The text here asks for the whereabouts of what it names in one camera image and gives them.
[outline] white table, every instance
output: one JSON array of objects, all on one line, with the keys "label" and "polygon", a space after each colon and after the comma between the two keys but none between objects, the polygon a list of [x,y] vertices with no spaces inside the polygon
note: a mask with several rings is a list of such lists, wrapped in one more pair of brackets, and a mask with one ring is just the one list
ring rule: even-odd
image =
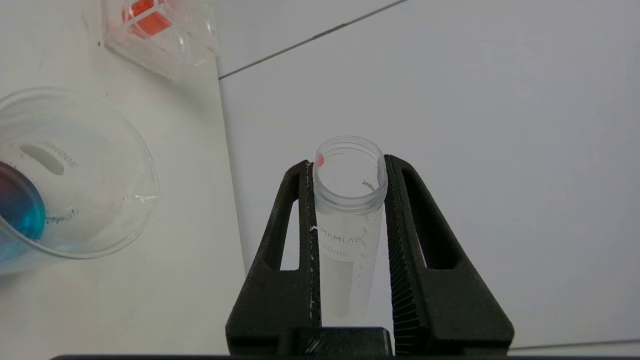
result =
[{"label": "white table", "polygon": [[360,135],[422,174],[515,347],[640,338],[639,13],[408,1],[224,78],[246,266],[285,170]]},{"label": "white table", "polygon": [[171,84],[129,63],[99,44],[96,4],[0,3],[0,95],[50,85],[110,103],[150,148],[161,204],[117,254],[0,278],[0,358],[227,353],[244,268],[216,67]]}]

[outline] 50ml centrifuge tube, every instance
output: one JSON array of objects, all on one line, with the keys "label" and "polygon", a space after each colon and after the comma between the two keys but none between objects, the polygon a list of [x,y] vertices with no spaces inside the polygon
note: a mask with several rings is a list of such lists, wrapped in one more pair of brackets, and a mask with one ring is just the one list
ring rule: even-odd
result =
[{"label": "50ml centrifuge tube", "polygon": [[329,139],[316,154],[314,193],[323,319],[349,325],[369,302],[387,195],[384,155],[364,138]]}]

